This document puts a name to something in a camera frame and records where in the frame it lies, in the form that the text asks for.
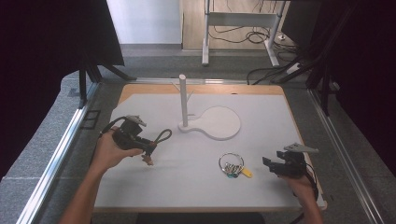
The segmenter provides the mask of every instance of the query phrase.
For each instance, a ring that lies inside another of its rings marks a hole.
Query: table
[[[148,126],[139,136],[154,139],[166,128],[172,137],[160,143],[147,166],[139,157],[124,159],[104,175],[95,212],[263,212],[300,209],[286,182],[269,172],[262,157],[276,157],[294,142],[302,143],[285,98],[278,86],[188,85],[193,94],[189,113],[224,105],[240,117],[240,132],[227,141],[202,133],[182,133],[179,93],[173,85],[126,85],[115,119],[140,115]],[[228,178],[219,168],[226,152],[241,155],[252,178]],[[320,208],[326,207],[321,195]]]
[[[280,8],[276,14],[261,13],[232,13],[232,12],[210,12],[210,0],[205,0],[205,34],[202,47],[202,65],[209,65],[209,26],[251,26],[267,27],[272,31],[277,31],[282,19],[283,9],[286,1],[280,1]],[[273,66],[279,66],[272,46],[276,32],[271,32],[268,40],[264,41],[268,56]]]

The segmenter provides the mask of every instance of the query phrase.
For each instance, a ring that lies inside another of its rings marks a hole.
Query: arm
[[[59,223],[90,223],[103,174],[122,159],[143,152],[141,149],[119,149],[111,136],[113,132],[109,130],[98,140],[92,164]]]
[[[289,187],[293,190],[300,202],[300,205],[303,207],[305,223],[323,223],[323,217],[318,208],[314,191],[312,190],[312,186],[308,178],[306,176],[303,176],[300,179],[293,179],[286,176],[280,177],[288,182]]]

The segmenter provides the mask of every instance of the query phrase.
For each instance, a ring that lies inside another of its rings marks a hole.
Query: yellow tag
[[[253,174],[246,167],[244,167],[244,169],[242,169],[242,174],[244,174],[245,176],[247,176],[249,178],[253,177]]]

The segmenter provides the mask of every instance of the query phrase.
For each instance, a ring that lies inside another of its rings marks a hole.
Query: gray carpet floor
[[[246,80],[248,71],[269,67],[268,58],[259,56],[218,56],[210,58],[208,67],[201,66],[201,57],[146,56],[125,57],[125,67],[119,69],[128,75],[145,78],[172,78],[185,74],[197,79]],[[91,111],[100,111],[94,127],[86,121],[64,159],[61,172],[57,174],[51,189],[35,217],[34,223],[56,223],[68,201],[73,196],[87,168],[97,135],[109,122],[112,109],[117,105],[124,83],[100,68],[104,76],[99,92],[94,96]],[[258,79],[263,72],[251,79]],[[323,188],[323,197],[328,208],[323,212],[325,223],[370,223],[361,200],[353,189],[345,168],[332,145],[318,113],[304,87],[305,76],[297,77],[282,85],[291,112],[295,118],[304,143],[317,147],[320,153],[312,155],[318,179]],[[57,101],[42,122],[19,159],[0,183],[0,223],[15,223],[33,192],[50,157],[64,134],[68,123],[78,107],[78,74],[67,76]],[[396,179],[376,155],[374,149],[350,120],[334,95],[330,96],[330,118],[339,132],[348,153],[363,177],[384,223],[396,223]],[[266,223],[290,223],[298,212],[262,213]],[[134,223],[137,214],[93,214],[93,223]]]

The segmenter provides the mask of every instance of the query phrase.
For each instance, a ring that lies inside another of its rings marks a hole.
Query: white wall
[[[107,0],[120,44],[180,44],[179,0]]]

